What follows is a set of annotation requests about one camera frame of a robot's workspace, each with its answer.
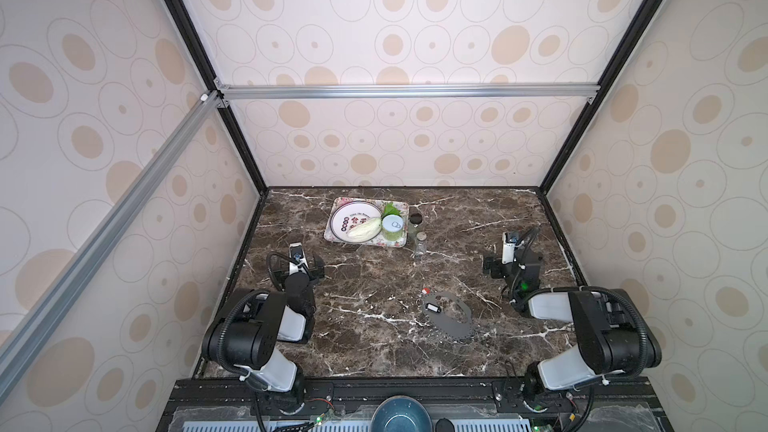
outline white plate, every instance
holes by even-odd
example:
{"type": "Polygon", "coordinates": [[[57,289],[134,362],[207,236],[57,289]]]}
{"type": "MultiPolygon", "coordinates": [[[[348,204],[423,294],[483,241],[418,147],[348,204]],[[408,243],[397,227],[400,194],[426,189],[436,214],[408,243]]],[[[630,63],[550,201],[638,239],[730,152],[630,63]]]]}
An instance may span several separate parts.
{"type": "Polygon", "coordinates": [[[367,242],[379,235],[381,228],[375,229],[370,235],[360,237],[357,240],[350,238],[347,233],[354,227],[368,221],[371,218],[381,217],[382,213],[378,207],[370,202],[354,201],[339,207],[331,217],[331,232],[339,240],[349,242],[350,244],[360,244],[367,242]]]}

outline brown marble surface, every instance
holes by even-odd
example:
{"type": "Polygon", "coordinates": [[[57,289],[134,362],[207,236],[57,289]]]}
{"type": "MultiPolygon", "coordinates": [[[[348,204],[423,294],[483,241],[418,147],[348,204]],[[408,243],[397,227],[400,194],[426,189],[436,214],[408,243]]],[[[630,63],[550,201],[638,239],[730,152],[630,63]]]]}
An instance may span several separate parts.
{"type": "MultiPolygon", "coordinates": [[[[532,191],[504,188],[280,188],[270,192],[238,287],[271,284],[264,256],[302,242],[321,256],[326,278],[315,290],[316,325],[306,345],[278,349],[309,377],[522,375],[533,360],[570,347],[570,324],[523,318],[499,300],[504,281],[482,274],[486,251],[501,254],[502,234],[542,226],[534,247],[544,256],[542,286],[574,280],[552,227],[532,191]],[[413,245],[379,248],[326,241],[336,197],[408,202],[424,216],[428,254],[414,263],[413,245]],[[422,288],[450,291],[472,310],[475,334],[455,341],[420,312],[422,288]]],[[[206,377],[226,375],[209,364],[206,377]]]]}

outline gray saw-toothed object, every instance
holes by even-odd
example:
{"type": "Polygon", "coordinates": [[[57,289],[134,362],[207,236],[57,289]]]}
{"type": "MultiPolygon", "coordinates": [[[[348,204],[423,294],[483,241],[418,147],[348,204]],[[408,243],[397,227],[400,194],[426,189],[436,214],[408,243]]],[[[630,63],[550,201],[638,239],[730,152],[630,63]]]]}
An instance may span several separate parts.
{"type": "Polygon", "coordinates": [[[431,320],[437,328],[443,332],[446,332],[451,338],[460,341],[472,336],[474,332],[472,330],[472,310],[468,305],[459,300],[459,298],[456,297],[453,293],[430,292],[429,294],[426,294],[424,297],[422,297],[422,302],[422,312],[424,315],[429,317],[429,320],[431,320]],[[434,308],[440,309],[440,306],[437,304],[438,297],[445,297],[446,299],[454,301],[456,305],[458,305],[464,312],[466,320],[464,322],[458,322],[457,320],[447,316],[446,313],[442,310],[440,312],[435,312],[434,310],[427,308],[427,305],[430,304],[434,308]]]}

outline blue bowl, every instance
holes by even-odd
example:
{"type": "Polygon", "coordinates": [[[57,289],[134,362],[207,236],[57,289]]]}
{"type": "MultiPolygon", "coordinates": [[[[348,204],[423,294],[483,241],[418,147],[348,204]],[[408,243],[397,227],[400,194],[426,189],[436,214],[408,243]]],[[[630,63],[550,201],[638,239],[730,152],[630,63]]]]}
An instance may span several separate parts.
{"type": "Polygon", "coordinates": [[[373,413],[371,432],[432,432],[432,420],[419,402],[396,395],[373,413]]]}

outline tray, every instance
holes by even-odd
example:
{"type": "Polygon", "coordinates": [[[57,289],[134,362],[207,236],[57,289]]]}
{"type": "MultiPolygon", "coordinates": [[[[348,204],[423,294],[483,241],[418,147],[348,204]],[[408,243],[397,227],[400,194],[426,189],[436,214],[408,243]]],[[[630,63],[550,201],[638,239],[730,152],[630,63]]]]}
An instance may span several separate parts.
{"type": "Polygon", "coordinates": [[[378,245],[379,247],[402,247],[406,244],[406,240],[408,239],[408,204],[406,202],[396,202],[393,200],[376,200],[373,198],[355,198],[355,197],[336,197],[336,200],[333,201],[333,207],[331,207],[331,212],[328,216],[328,223],[326,224],[326,231],[322,235],[325,240],[328,242],[338,242],[341,244],[352,244],[351,242],[346,242],[343,240],[340,240],[337,236],[333,235],[333,232],[331,231],[331,218],[333,217],[334,212],[341,207],[345,206],[346,204],[349,204],[350,202],[368,202],[369,204],[373,204],[374,206],[378,207],[379,210],[384,209],[384,205],[388,202],[391,202],[396,209],[400,211],[400,216],[402,217],[403,221],[405,221],[405,227],[403,227],[403,234],[402,237],[400,237],[396,241],[389,241],[384,239],[384,237],[379,233],[379,235],[375,236],[369,241],[366,242],[359,242],[357,244],[353,245],[378,245]]]}

